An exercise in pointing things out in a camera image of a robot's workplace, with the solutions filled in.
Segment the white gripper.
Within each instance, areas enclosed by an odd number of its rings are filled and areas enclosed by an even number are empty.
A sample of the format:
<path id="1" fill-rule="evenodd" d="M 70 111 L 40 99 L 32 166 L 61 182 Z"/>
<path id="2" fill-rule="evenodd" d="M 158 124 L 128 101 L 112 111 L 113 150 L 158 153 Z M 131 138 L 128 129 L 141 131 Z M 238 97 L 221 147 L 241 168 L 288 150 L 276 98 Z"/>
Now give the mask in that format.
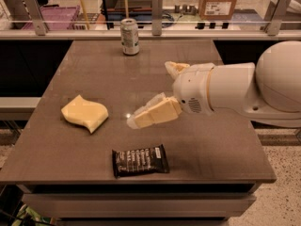
<path id="1" fill-rule="evenodd" d="M 172 79 L 174 96 L 157 94 L 127 119 L 132 129 L 140 129 L 179 118 L 182 111 L 191 114 L 211 115 L 209 83 L 213 63 L 190 66 L 167 61 L 165 67 Z"/>

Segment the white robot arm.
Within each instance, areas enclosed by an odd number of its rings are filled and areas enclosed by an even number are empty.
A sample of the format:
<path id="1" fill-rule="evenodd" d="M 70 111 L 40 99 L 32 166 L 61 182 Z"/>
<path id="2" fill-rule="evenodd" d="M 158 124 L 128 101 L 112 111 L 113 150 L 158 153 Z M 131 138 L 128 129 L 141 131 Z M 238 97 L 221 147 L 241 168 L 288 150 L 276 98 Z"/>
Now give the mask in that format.
<path id="1" fill-rule="evenodd" d="M 182 112 L 212 115 L 232 111 L 251 121 L 301 126 L 301 42 L 278 42 L 256 63 L 217 66 L 168 61 L 173 95 L 160 93 L 127 119 L 133 129 L 179 118 Z"/>

